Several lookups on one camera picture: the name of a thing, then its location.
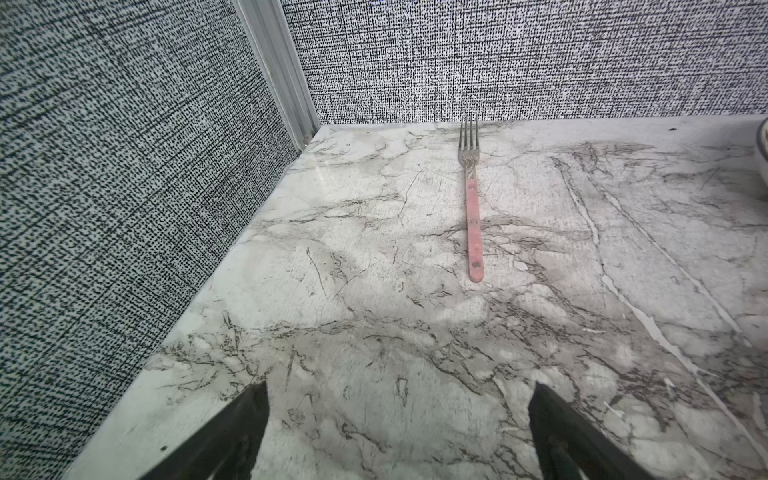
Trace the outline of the pink handled fork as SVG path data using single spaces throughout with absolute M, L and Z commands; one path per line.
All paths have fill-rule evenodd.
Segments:
M 480 283 L 484 278 L 484 260 L 477 179 L 479 122 L 469 115 L 461 120 L 458 159 L 465 176 L 468 274 L 472 282 Z

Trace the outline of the patterned white bowl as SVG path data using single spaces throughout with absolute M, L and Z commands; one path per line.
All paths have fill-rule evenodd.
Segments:
M 765 118 L 756 132 L 755 158 L 758 170 L 766 185 L 768 185 L 768 119 Z

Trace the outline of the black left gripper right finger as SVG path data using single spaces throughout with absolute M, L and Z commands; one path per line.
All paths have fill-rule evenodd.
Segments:
M 548 385 L 538 383 L 528 404 L 529 425 L 545 479 L 649 479 Z

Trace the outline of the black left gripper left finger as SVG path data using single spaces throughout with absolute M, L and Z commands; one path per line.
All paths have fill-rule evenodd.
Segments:
M 251 384 L 143 477 L 249 479 L 269 414 L 267 384 Z

